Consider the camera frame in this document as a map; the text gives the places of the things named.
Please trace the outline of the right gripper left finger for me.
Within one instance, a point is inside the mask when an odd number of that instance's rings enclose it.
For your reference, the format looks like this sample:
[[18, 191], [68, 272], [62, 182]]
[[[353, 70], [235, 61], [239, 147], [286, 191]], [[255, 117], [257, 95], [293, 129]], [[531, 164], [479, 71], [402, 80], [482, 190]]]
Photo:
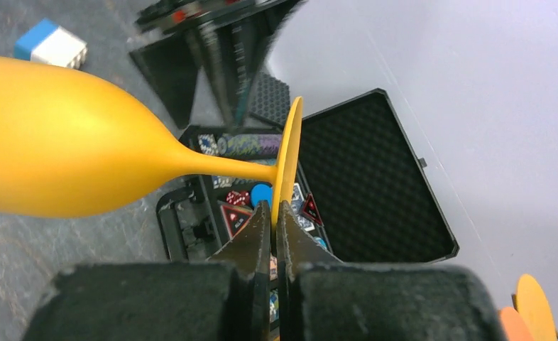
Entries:
[[78, 264], [43, 292], [25, 340], [267, 340], [270, 208], [205, 261]]

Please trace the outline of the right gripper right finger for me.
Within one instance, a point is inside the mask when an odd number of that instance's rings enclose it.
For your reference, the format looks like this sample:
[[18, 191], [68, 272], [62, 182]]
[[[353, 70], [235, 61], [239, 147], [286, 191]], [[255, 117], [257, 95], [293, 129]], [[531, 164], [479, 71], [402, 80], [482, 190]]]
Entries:
[[504, 340], [468, 269], [340, 261], [275, 205], [282, 340]]

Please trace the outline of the yellow wine glass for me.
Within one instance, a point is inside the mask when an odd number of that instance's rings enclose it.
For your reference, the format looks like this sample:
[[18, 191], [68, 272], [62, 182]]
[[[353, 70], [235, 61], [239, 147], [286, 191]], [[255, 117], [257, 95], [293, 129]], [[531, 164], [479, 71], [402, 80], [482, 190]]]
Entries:
[[276, 164], [205, 155], [181, 144], [145, 105], [102, 78], [0, 56], [0, 212], [99, 215], [184, 175], [273, 186], [270, 220], [295, 182], [303, 99], [292, 103]]
[[557, 340], [557, 329], [549, 301], [534, 276], [523, 274], [518, 279], [515, 308], [528, 326], [534, 340]]

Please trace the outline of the orange plastic wine glass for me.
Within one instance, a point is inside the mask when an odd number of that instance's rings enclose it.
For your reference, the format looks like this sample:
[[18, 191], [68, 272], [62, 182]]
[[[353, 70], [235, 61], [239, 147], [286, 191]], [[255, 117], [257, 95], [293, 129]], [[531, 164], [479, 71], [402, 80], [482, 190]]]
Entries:
[[498, 317], [508, 341], [534, 341], [529, 327], [512, 307], [504, 307], [498, 311]]

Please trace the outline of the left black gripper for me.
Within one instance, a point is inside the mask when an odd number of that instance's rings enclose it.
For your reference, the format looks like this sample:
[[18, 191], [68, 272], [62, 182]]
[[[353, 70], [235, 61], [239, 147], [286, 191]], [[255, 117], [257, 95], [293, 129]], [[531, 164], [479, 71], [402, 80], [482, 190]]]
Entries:
[[[204, 67], [224, 125], [237, 130], [248, 117], [253, 84], [285, 22], [301, 1], [157, 1], [138, 12], [145, 33], [196, 27]], [[179, 129], [190, 124], [200, 65], [186, 37], [176, 33], [128, 54]]]

